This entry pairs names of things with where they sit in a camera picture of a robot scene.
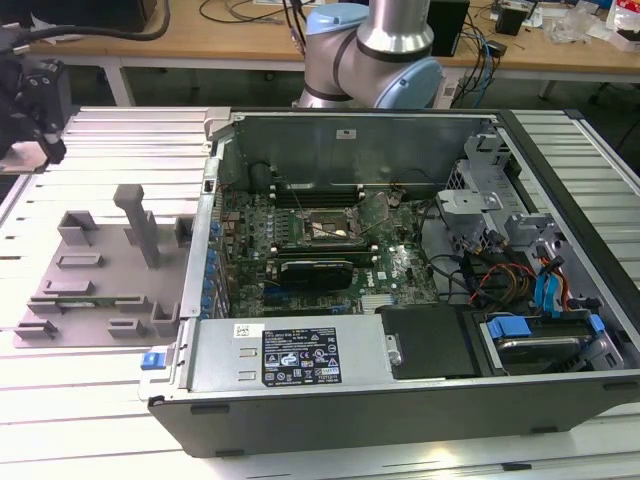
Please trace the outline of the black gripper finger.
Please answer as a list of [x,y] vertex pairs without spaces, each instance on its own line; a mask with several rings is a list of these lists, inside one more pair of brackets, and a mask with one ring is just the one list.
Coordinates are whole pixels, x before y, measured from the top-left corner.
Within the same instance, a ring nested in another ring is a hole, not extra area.
[[47,162],[59,164],[66,154],[62,135],[68,122],[68,69],[56,59],[32,61],[24,87],[23,100],[33,123],[33,137]]

